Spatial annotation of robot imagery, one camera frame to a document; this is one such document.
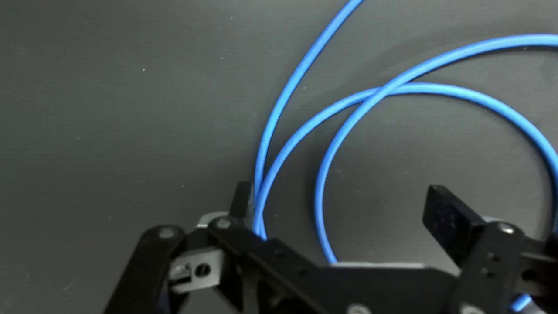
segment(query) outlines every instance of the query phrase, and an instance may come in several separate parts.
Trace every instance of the black metal bracket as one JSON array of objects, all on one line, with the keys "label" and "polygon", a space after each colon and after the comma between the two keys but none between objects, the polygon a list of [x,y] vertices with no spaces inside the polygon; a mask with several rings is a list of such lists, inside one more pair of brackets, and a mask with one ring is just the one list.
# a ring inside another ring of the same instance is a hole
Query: black metal bracket
[{"label": "black metal bracket", "polygon": [[[195,284],[188,289],[176,284],[213,270],[218,270],[213,288],[239,312],[251,314],[508,314],[516,293],[558,312],[558,258],[548,246],[511,223],[483,221],[445,186],[429,188],[424,225],[460,267],[459,277],[434,268],[317,267],[284,242],[255,235],[246,227],[249,200],[251,188],[244,183],[230,214],[215,218],[208,228],[145,232],[105,312],[176,314],[195,291]],[[188,265],[187,275],[174,274],[178,261],[208,249],[225,256],[223,263],[213,263],[220,268],[197,272]]]}]

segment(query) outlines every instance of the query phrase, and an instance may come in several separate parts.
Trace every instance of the blue wire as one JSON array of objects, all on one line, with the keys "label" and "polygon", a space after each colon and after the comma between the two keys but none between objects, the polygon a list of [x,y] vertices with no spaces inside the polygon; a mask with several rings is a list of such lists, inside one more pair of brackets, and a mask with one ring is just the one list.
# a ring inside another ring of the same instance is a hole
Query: blue wire
[{"label": "blue wire", "polygon": [[298,87],[300,80],[305,77],[309,68],[314,64],[316,57],[321,54],[321,50],[328,45],[328,42],[333,38],[333,35],[338,31],[338,28],[347,21],[347,17],[361,5],[361,0],[349,0],[330,21],[326,29],[317,36],[317,40],[311,45],[309,52],[302,57],[300,64],[291,73],[290,80],[286,82],[283,92],[279,94],[270,117],[267,118],[267,124],[263,127],[263,134],[260,139],[260,148],[256,155],[256,167],[255,167],[255,195],[260,192],[260,183],[265,172],[265,159],[269,143],[274,136],[274,131],[277,127],[279,117],[288,104],[290,97],[293,96],[295,89]]},{"label": "blue wire", "polygon": [[[373,96],[370,96],[361,106],[358,106],[349,118],[342,124],[342,127],[337,131],[333,136],[323,162],[317,171],[317,181],[316,181],[316,192],[314,192],[314,218],[316,218],[316,227],[317,227],[317,237],[319,244],[328,258],[328,261],[337,261],[337,256],[331,249],[326,227],[324,227],[324,214],[323,214],[323,197],[324,197],[324,186],[326,186],[326,178],[331,167],[331,162],[335,159],[335,153],[338,152],[340,145],[344,139],[349,136],[349,132],[354,129],[354,125],[372,110],[375,108],[385,96],[394,92],[396,89],[403,87],[405,84],[434,71],[441,66],[462,61],[466,57],[494,52],[494,50],[504,50],[504,49],[516,49],[516,47],[558,47],[558,35],[515,35],[515,36],[502,36],[502,38],[494,38],[494,40],[483,40],[476,42],[445,54],[440,54],[426,63],[420,63],[396,78],[389,80],[384,87],[380,87]],[[518,111],[511,110],[509,106],[502,106],[502,103],[494,103],[492,99],[487,99],[483,94],[474,92],[471,97],[474,103],[490,103],[487,106],[488,110],[499,113],[504,117],[508,122],[515,124],[523,134],[532,139],[532,143],[539,148],[542,153],[542,159],[548,164],[549,176],[553,179],[553,188],[555,195],[558,195],[558,157],[555,148],[549,145],[549,141],[542,136],[542,132],[534,127],[525,117],[522,117]],[[555,214],[555,223],[553,223],[553,234],[556,234],[558,227],[558,214]]]},{"label": "blue wire", "polygon": [[532,298],[530,298],[528,295],[520,295],[520,296],[511,303],[511,310],[522,312],[522,310],[525,310],[525,307],[528,307],[530,302],[532,302]]},{"label": "blue wire", "polygon": [[[316,57],[319,56],[319,52],[326,47],[326,43],[333,38],[333,35],[337,33],[337,29],[344,24],[344,21],[359,7],[361,0],[351,0],[347,2],[347,5],[333,17],[333,21],[326,26],[326,29],[319,35],[319,38],[316,40],[316,43],[309,49],[309,52],[304,56],[302,63],[297,66],[297,70],[293,71],[291,78],[288,80],[286,87],[283,89],[267,124],[263,129],[263,136],[260,141],[260,148],[258,148],[258,155],[256,155],[256,166],[255,166],[255,199],[256,199],[256,214],[255,214],[255,232],[260,234],[262,237],[267,237],[265,234],[265,223],[263,223],[263,209],[265,209],[265,202],[267,202],[267,195],[269,195],[269,188],[272,186],[272,181],[276,179],[279,167],[283,166],[284,159],[288,157],[290,150],[293,150],[298,141],[312,131],[312,125],[307,122],[304,127],[309,129],[300,129],[304,136],[300,136],[300,139],[293,139],[293,146],[288,148],[288,145],[284,146],[286,150],[281,150],[281,153],[277,155],[277,159],[274,160],[270,172],[265,174],[265,159],[267,159],[267,150],[269,150],[269,143],[270,138],[274,134],[274,129],[279,122],[279,117],[288,103],[288,99],[291,97],[291,94],[295,92],[297,85],[300,84],[300,80],[304,78],[304,75],[307,73],[307,70],[312,66],[312,63],[316,61]],[[344,125],[338,129],[338,132],[335,134],[335,138],[331,139],[331,145],[326,150],[326,155],[321,162],[319,172],[317,172],[317,183],[316,183],[316,193],[314,193],[314,214],[316,214],[316,225],[317,225],[317,235],[319,235],[319,242],[321,247],[324,249],[324,254],[328,258],[328,261],[337,261],[337,256],[331,249],[331,244],[328,241],[326,235],[326,228],[324,228],[324,216],[323,216],[323,193],[324,193],[324,185],[326,185],[326,178],[328,178],[328,171],[331,167],[331,162],[335,159],[337,150],[340,148],[340,145],[344,143],[344,139],[349,136],[349,132],[352,131],[352,127],[372,110],[379,104],[379,101],[382,101],[385,96],[391,94],[398,94],[399,89],[405,89],[405,84],[410,84],[412,80],[434,71],[441,66],[473,57],[473,56],[480,56],[485,52],[495,52],[495,50],[506,50],[506,49],[516,49],[516,47],[558,47],[558,36],[556,35],[515,35],[515,36],[502,36],[502,38],[494,38],[494,40],[485,40],[485,42],[476,42],[471,45],[466,45],[462,49],[455,49],[450,50],[447,54],[436,56],[426,63],[420,63],[406,71],[403,71],[401,75],[398,75],[396,78],[389,80],[384,87],[379,87],[373,94],[368,96],[368,99],[358,106],[354,110],[354,113],[344,122]],[[513,108],[506,106],[504,103],[488,97],[485,94],[474,92],[474,90],[467,90],[466,94],[453,94],[455,90],[452,90],[452,87],[448,89],[448,85],[436,85],[433,84],[431,87],[441,87],[438,90],[438,94],[445,94],[445,96],[453,96],[453,97],[469,97],[469,101],[478,103],[480,106],[485,106],[495,113],[499,113],[501,117],[504,117],[506,120],[509,120],[511,124],[515,124],[520,131],[523,131],[523,134],[539,148],[539,152],[542,153],[544,160],[548,162],[549,167],[549,174],[553,179],[553,186],[555,186],[555,197],[558,197],[558,157],[553,150],[553,146],[548,143],[548,139],[542,136],[542,132],[534,127],[527,118],[523,118],[518,111],[515,111]],[[331,108],[330,111],[324,110],[323,117],[316,117],[314,122],[317,122],[319,118],[326,120],[328,115],[335,115],[335,108]],[[558,214],[556,214],[556,204],[555,204],[555,218],[553,218],[553,235],[558,234]]]},{"label": "blue wire", "polygon": [[[459,94],[467,94],[469,89],[462,89],[462,87],[455,87],[455,85],[443,85],[443,84],[408,84],[403,85],[401,89],[394,90],[392,96],[401,96],[401,94],[440,94],[436,92],[438,89],[450,89],[453,90],[457,96]],[[373,89],[366,89],[361,92],[356,92],[349,97],[344,97],[333,104],[330,104],[328,108],[324,108],[323,111],[319,111],[317,115],[314,115],[311,120],[307,120],[281,148],[281,152],[277,153],[276,160],[272,162],[270,169],[267,171],[263,183],[260,185],[260,193],[256,197],[256,206],[255,206],[255,218],[253,218],[253,230],[258,230],[256,234],[260,234],[260,237],[267,239],[267,232],[265,232],[265,220],[263,220],[263,211],[265,211],[265,204],[270,193],[270,188],[284,164],[284,160],[291,155],[291,152],[297,148],[297,145],[307,136],[311,134],[317,125],[321,125],[324,120],[331,118],[333,115],[359,104],[361,101],[365,101],[366,97],[373,96],[379,90],[379,87]]]}]

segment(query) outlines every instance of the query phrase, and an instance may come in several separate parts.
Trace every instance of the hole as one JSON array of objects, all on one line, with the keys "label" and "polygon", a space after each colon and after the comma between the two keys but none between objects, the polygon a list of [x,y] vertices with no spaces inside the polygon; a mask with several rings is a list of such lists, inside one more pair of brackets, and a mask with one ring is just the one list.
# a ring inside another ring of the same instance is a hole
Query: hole
[{"label": "hole", "polygon": [[208,263],[201,263],[195,267],[195,277],[206,277],[211,272]]},{"label": "hole", "polygon": [[539,275],[537,275],[537,272],[535,272],[535,270],[527,268],[525,272],[522,272],[522,279],[523,279],[523,281],[537,281],[537,279],[539,279]]}]

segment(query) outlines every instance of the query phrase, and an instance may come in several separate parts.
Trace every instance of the bolt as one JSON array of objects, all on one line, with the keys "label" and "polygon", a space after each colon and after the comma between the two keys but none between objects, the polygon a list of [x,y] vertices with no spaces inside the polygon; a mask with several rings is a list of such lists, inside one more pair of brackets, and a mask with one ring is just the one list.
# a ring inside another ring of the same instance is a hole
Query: bolt
[{"label": "bolt", "polygon": [[485,314],[485,310],[481,310],[471,303],[464,303],[464,305],[460,305],[460,314]]},{"label": "bolt", "polygon": [[174,235],[176,235],[176,230],[171,228],[171,227],[164,227],[164,228],[161,228],[161,232],[159,232],[159,237],[161,237],[161,239],[171,239],[171,237],[174,237]]},{"label": "bolt", "polygon": [[504,234],[515,234],[516,230],[508,225],[508,223],[499,223],[499,228],[504,232]]},{"label": "bolt", "polygon": [[361,303],[351,303],[347,314],[372,314],[368,307]]},{"label": "bolt", "polygon": [[220,218],[215,227],[225,230],[225,228],[230,228],[232,227],[232,221],[229,218]]}]

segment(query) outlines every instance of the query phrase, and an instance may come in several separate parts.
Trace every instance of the dark gray surface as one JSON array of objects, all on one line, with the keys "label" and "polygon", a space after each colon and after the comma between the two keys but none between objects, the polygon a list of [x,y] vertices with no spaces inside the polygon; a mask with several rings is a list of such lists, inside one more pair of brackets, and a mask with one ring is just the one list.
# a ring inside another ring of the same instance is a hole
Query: dark gray surface
[{"label": "dark gray surface", "polygon": [[[192,227],[227,207],[236,181],[251,178],[276,94],[340,5],[2,0],[0,312],[101,312],[141,230]],[[556,14],[555,0],[366,2],[302,85],[279,139],[317,108],[427,56],[556,29]],[[490,56],[429,78],[501,96],[558,141],[555,54]],[[448,99],[387,103],[335,164],[328,216],[340,256],[453,270],[420,227],[429,183],[542,234],[548,178],[509,125]],[[305,179],[335,125],[297,152],[269,213],[270,234],[314,260]],[[220,312],[211,300],[192,312]]]}]

